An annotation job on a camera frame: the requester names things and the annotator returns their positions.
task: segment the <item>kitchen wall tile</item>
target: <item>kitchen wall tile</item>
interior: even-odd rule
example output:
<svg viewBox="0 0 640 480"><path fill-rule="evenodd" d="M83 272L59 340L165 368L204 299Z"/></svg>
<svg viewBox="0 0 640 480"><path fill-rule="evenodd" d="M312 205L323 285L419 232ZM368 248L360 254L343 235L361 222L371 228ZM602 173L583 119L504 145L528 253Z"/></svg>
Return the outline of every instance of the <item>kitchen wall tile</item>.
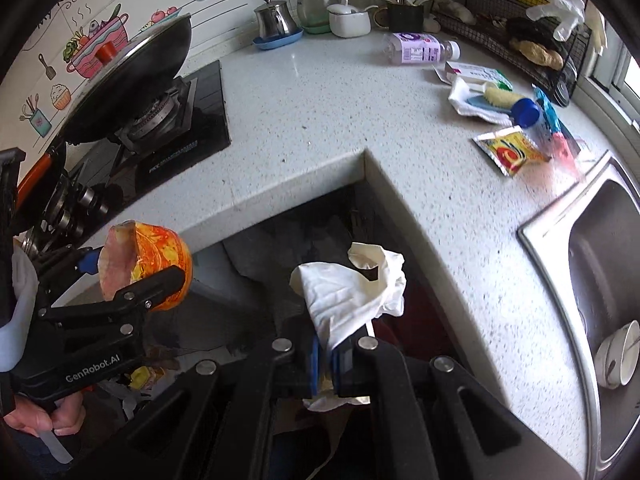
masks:
<svg viewBox="0 0 640 480"><path fill-rule="evenodd" d="M255 27L253 9L262 1L60 0L24 45L0 85L0 149L19 146L27 152L21 175L39 158L95 71L87 62L91 57L85 58L84 53L103 41L97 30L104 34L109 30L106 27L112 27L124 46L169 13L190 12L191 53L197 54L235 35L246 36ZM294 10L296 0L289 1ZM50 70L40 61L40 54ZM38 107L32 112L27 98L34 105L36 94Z"/></svg>

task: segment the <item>wire rack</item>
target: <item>wire rack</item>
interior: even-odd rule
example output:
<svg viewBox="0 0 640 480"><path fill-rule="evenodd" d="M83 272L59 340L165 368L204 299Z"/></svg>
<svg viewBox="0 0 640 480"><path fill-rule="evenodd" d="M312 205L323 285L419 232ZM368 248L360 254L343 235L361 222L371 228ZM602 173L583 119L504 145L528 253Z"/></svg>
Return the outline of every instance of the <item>wire rack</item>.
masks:
<svg viewBox="0 0 640 480"><path fill-rule="evenodd" d="M568 106L587 54L591 31L587 27L577 27L571 37L563 43L567 55L561 70L538 66L521 53L511 50L506 32L498 30L493 24L496 18L526 18L527 7L537 5L539 1L531 0L527 3L524 4L518 0L465 0L465 7L479 17L476 25L467 25L457 18L440 12L434 11L434 15L442 28L484 46L495 55L515 65L529 75L556 103ZM536 23L548 30L550 35L558 26L558 21L553 18L543 18Z"/></svg>

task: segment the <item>kitchen countertop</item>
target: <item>kitchen countertop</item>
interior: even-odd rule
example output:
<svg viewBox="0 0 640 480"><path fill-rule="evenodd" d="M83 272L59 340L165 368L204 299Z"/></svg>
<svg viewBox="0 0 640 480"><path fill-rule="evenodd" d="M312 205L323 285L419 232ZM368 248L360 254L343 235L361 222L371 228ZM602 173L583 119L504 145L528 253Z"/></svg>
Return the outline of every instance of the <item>kitchen countertop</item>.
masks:
<svg viewBox="0 0 640 480"><path fill-rule="evenodd" d="M383 35L305 36L222 58L231 146L149 193L113 222L178 231L198 251L366 178L414 248L472 372L585 475L586 412L568 335L516 229L567 190L552 164L499 173L470 140L497 130L458 116L432 68L389 66ZM515 68L461 42L460 61ZM211 62L206 54L198 62ZM195 69L194 61L183 68ZM558 110L599 158L611 146L575 105ZM106 228L88 245L104 243Z"/></svg>

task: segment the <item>kitchen sink basin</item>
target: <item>kitchen sink basin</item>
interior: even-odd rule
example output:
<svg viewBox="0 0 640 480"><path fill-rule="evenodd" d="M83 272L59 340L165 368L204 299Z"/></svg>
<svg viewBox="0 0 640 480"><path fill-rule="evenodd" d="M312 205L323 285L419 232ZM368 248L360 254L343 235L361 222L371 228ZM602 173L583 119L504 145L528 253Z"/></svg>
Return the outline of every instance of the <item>kitchen sink basin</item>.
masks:
<svg viewBox="0 0 640 480"><path fill-rule="evenodd" d="M640 194L607 152L583 182L519 229L558 302L580 368L589 428L587 478L601 478L640 420L640 367L627 386L598 386L602 341L640 320Z"/></svg>

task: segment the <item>black pan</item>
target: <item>black pan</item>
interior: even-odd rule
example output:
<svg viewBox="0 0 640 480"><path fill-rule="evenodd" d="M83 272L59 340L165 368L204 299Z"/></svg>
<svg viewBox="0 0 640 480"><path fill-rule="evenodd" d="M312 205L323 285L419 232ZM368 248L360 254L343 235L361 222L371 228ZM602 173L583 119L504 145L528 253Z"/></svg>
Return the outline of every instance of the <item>black pan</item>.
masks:
<svg viewBox="0 0 640 480"><path fill-rule="evenodd" d="M190 14L138 34L89 80L59 135L81 144L116 132L169 89L190 46Z"/></svg>

